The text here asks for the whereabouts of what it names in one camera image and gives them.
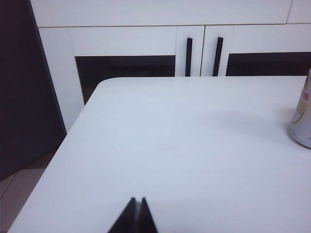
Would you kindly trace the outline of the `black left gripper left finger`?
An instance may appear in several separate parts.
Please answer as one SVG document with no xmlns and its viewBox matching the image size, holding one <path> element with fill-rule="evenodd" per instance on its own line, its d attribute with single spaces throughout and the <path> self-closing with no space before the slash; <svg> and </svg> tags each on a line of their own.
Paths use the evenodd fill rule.
<svg viewBox="0 0 311 233">
<path fill-rule="evenodd" d="M 131 198 L 122 213 L 114 222 L 109 233 L 134 233 L 136 221 L 137 203 L 135 198 Z"/>
</svg>

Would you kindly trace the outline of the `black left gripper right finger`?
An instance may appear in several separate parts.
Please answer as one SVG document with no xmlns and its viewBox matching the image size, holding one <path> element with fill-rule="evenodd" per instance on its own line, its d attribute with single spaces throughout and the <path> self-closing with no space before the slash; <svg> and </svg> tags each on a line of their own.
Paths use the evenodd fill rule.
<svg viewBox="0 0 311 233">
<path fill-rule="evenodd" d="M 158 233 L 146 198 L 142 198 L 140 207 L 140 232 Z"/>
</svg>

